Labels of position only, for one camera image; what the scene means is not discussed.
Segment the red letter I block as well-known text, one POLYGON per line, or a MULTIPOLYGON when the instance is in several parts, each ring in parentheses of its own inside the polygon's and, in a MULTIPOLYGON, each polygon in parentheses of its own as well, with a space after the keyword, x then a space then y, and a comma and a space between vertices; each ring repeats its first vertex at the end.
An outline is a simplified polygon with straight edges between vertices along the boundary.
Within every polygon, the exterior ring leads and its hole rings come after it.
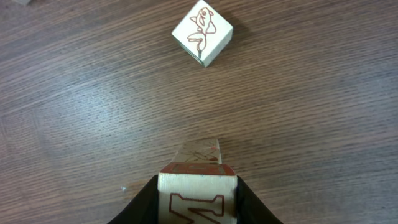
POLYGON ((172 162, 158 174, 159 223, 237 223, 238 177, 225 164, 172 162))

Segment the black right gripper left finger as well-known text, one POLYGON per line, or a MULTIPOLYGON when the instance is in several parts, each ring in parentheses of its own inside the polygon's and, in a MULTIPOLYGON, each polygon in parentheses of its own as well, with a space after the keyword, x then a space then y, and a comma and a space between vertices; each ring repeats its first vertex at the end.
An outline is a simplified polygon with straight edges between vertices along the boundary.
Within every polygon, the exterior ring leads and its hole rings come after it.
POLYGON ((108 224, 158 224, 158 175, 153 176, 108 224))

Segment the green edge fish block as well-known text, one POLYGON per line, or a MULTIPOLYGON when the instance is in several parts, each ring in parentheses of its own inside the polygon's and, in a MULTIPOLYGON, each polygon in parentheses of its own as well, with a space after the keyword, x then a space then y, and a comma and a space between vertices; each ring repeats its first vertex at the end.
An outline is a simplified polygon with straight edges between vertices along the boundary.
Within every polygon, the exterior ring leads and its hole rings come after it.
POLYGON ((224 17, 199 0, 172 31, 172 36, 196 61, 208 67, 231 41, 233 31, 224 17))

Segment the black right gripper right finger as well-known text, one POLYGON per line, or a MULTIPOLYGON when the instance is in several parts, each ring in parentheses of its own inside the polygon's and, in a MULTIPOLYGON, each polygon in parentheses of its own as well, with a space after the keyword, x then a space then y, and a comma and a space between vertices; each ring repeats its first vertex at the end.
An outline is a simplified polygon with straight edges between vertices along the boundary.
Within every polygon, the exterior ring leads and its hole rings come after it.
POLYGON ((238 176, 237 224, 283 224, 238 176))

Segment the green letter J block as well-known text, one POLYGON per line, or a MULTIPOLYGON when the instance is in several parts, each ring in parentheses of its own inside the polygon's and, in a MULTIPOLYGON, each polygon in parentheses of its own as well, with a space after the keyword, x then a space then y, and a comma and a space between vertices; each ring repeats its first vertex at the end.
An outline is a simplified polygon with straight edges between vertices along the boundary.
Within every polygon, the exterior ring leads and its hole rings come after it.
POLYGON ((217 139, 185 142, 171 162, 221 164, 222 156, 217 139))

